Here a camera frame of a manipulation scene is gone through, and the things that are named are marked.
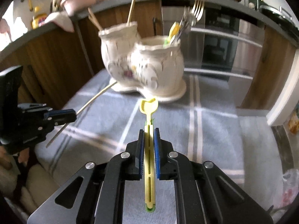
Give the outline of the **person's hand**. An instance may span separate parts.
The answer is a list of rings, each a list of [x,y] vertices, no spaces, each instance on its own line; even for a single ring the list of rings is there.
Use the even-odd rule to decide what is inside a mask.
[[[29,148],[22,150],[19,153],[10,155],[6,151],[4,146],[1,146],[0,149],[1,166],[6,170],[10,170],[13,167],[13,160],[15,160],[16,163],[20,163],[23,164],[24,166],[27,166],[29,160]]]

